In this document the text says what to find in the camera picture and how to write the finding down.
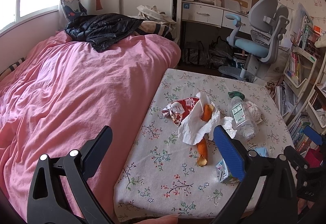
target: pink bedsheet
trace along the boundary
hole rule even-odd
[[[40,155],[80,149],[104,125],[113,142],[88,183],[112,215],[129,150],[164,72],[180,58],[179,47],[157,35],[129,36],[103,53],[70,41],[60,32],[40,42],[0,83],[0,188],[24,219]],[[72,194],[68,200],[78,212]]]

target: gray chair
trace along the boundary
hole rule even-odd
[[[289,10],[285,6],[278,9],[278,0],[260,0],[249,12],[249,23],[256,30],[251,30],[251,40],[236,37],[242,23],[241,18],[236,14],[226,15],[226,18],[234,20],[235,29],[227,38],[229,45],[240,48],[249,53],[245,66],[242,69],[222,66],[219,72],[241,81],[254,80],[254,76],[247,72],[251,55],[254,55],[262,63],[273,64],[278,57],[278,45],[286,33],[286,26]]]

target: white napkin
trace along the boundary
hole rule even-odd
[[[218,125],[222,125],[230,137],[234,138],[237,131],[232,129],[233,118],[224,117],[221,119],[220,111],[216,109],[215,104],[209,100],[206,94],[198,93],[196,97],[199,98],[199,101],[179,126],[179,139],[189,145],[196,145],[203,139],[205,134],[208,134],[208,139],[213,140],[214,128]],[[208,122],[201,120],[205,104],[214,106],[211,119]]]

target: blue chair seat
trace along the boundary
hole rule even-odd
[[[267,57],[269,51],[268,48],[258,44],[257,42],[253,42],[239,37],[235,37],[234,45],[256,57]]]

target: chair base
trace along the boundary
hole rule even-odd
[[[219,67],[218,71],[224,75],[231,76],[239,81],[247,81],[247,82],[252,83],[255,78],[255,76],[249,72],[246,72],[246,75],[243,78],[241,78],[240,74],[241,74],[242,70],[239,68],[234,68],[234,67],[229,67],[229,66]]]

